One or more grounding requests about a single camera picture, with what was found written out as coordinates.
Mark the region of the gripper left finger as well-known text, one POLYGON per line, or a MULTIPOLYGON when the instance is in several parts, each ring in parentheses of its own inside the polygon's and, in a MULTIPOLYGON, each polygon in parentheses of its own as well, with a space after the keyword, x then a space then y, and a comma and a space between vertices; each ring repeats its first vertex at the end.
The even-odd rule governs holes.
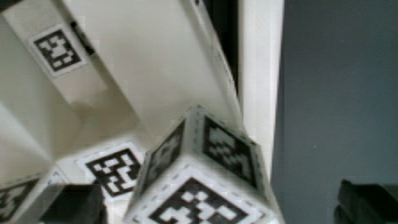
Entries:
POLYGON ((101 186, 67 185, 39 218, 41 224, 108 224, 101 186))

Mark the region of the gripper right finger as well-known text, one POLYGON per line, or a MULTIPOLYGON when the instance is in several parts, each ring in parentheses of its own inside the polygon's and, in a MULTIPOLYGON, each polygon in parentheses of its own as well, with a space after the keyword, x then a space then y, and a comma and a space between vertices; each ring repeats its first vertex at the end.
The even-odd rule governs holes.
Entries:
POLYGON ((334 224, 398 224, 398 184, 341 181, 334 224))

